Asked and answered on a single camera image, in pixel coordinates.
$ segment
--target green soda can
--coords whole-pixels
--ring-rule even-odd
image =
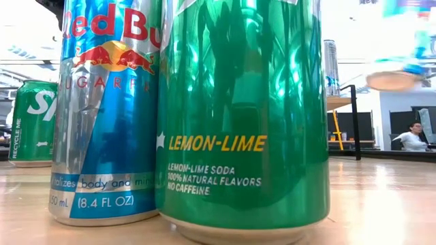
[[[12,123],[9,162],[17,167],[52,164],[57,84],[26,80],[18,89]]]
[[[204,244],[290,244],[330,209],[320,2],[163,3],[157,207]]]

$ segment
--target sprite can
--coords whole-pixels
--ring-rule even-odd
[[[26,80],[18,89],[9,161],[17,167],[52,164],[57,84]]]
[[[289,244],[329,212],[320,2],[163,2],[157,207],[205,244]]]

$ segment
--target red bull can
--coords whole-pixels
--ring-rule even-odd
[[[336,44],[333,40],[324,40],[324,73],[327,83],[326,96],[340,96],[338,59],[336,56]]]
[[[157,214],[158,1],[67,0],[50,213],[76,226]]]

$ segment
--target white star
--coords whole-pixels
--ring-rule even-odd
[[[159,147],[165,148],[165,135],[163,131],[156,137],[156,150],[159,149]]]

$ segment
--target wooden table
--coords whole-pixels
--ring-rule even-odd
[[[68,227],[48,211],[50,169],[0,162],[1,245],[191,245],[161,217]],[[330,159],[331,211],[304,245],[436,244],[436,164]]]

